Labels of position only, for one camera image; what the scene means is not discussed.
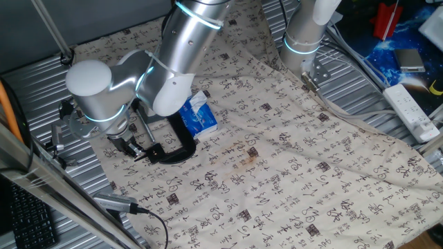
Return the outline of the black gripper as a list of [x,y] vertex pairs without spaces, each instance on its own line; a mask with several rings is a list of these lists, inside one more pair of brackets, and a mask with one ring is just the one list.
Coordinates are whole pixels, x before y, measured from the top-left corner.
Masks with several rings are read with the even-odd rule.
[[145,155],[145,150],[135,143],[136,141],[132,133],[124,133],[122,136],[108,135],[107,139],[118,151],[125,155],[132,156],[133,158],[143,158]]

